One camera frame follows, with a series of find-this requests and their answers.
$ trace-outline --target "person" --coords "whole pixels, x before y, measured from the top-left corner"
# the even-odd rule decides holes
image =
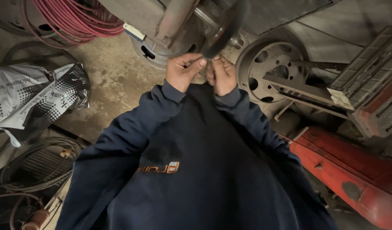
[[[337,229],[233,64],[216,56],[190,84],[206,64],[168,60],[163,86],[81,152],[57,230]]]

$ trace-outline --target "concrete floor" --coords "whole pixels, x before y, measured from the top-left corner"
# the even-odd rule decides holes
[[[366,45],[384,26],[392,24],[392,0],[342,0],[336,6],[315,13],[301,22],[334,34],[337,37]],[[297,23],[288,25],[306,45],[311,60],[349,62],[361,50],[305,28]],[[242,32],[245,46],[255,36]],[[13,36],[0,29],[0,61],[11,46],[31,40]],[[90,108],[63,115],[55,124],[80,137],[95,142],[103,128],[119,114],[138,106],[142,93],[161,84],[164,71],[157,70],[142,62],[132,48],[127,34],[114,38],[97,38],[93,42],[69,50],[80,60],[92,83]],[[226,48],[223,55],[236,62],[241,50]],[[322,71],[316,74],[332,78]],[[285,102],[261,105],[265,114],[271,117]],[[62,192],[65,196],[67,187]],[[46,229],[53,229],[57,217]],[[346,221],[341,229],[366,229],[358,222]]]

